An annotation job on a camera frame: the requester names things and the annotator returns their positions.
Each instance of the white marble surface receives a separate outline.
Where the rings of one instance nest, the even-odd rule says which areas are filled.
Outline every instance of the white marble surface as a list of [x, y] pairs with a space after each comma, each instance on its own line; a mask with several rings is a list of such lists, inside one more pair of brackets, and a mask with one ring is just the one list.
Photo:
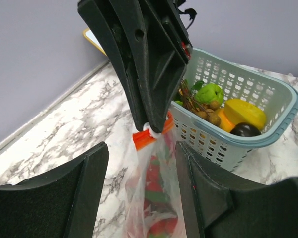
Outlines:
[[[298, 90], [298, 78], [260, 72]], [[94, 237], [118, 238], [124, 223], [123, 184], [136, 161], [135, 131], [124, 91], [108, 65], [0, 155], [0, 185], [41, 174], [105, 141], [110, 158]], [[298, 176], [298, 115], [278, 142], [253, 153], [236, 173], [265, 184]]]

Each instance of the plastic basket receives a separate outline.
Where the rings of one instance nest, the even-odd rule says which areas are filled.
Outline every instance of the plastic basket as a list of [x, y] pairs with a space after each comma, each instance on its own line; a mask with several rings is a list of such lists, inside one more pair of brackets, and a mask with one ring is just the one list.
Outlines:
[[237, 168], [253, 149], [277, 141], [298, 112], [298, 92], [288, 84], [199, 49], [193, 50], [184, 78], [189, 87], [197, 80], [215, 83], [224, 90], [224, 101], [240, 98], [264, 110], [267, 116], [262, 135], [246, 138], [232, 135], [171, 103], [180, 139], [229, 171]]

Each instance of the cutting board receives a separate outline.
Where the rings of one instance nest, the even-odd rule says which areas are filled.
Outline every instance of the cutting board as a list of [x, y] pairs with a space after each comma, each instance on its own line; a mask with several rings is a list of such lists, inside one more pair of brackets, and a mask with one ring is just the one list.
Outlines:
[[100, 45], [99, 41], [97, 40], [97, 38], [94, 36], [94, 34], [92, 33], [92, 31], [89, 28], [84, 30], [83, 35], [85, 36], [86, 39], [88, 39], [88, 41], [90, 41], [100, 51], [102, 51], [104, 55], [106, 55], [106, 53], [105, 53], [104, 49], [102, 48], [102, 46]]

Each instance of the transparent plastic bag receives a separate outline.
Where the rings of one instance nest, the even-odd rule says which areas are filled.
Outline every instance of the transparent plastic bag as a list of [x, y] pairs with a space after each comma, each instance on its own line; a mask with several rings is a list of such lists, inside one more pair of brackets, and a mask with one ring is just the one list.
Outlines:
[[124, 238], [185, 238], [179, 181], [175, 163], [176, 131], [168, 113], [162, 134], [133, 135], [138, 166], [126, 182]]

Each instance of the wall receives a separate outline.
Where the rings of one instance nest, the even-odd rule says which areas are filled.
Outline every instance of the wall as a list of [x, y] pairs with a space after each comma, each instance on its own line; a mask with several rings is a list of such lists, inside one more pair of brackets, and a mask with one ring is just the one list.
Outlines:
[[194, 47], [298, 77], [298, 0], [186, 0], [181, 9], [190, 7], [198, 13], [189, 29]]
[[107, 61], [77, 0], [0, 0], [0, 142]]

